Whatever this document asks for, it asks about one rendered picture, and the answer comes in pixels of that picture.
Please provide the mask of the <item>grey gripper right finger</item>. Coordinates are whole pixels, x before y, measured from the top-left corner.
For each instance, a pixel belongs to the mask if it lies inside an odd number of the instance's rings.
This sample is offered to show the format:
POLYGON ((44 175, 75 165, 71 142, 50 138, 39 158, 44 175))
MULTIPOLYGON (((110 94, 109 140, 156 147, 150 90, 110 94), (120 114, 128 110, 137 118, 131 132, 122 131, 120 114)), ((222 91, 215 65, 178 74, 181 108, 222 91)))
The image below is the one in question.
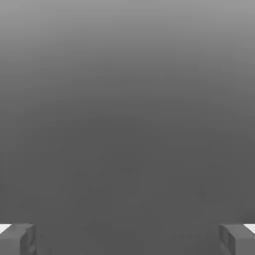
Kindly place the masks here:
POLYGON ((220 224, 222 255, 255 255, 255 224, 220 224))

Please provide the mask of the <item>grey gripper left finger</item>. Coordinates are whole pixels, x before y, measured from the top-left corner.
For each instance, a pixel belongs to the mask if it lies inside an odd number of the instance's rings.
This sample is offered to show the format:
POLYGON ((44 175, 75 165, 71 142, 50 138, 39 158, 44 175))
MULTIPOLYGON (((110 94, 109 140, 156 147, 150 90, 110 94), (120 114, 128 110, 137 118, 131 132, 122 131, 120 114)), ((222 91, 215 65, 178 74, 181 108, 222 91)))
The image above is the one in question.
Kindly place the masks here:
POLYGON ((36 225, 0 224, 0 255, 37 255, 36 225))

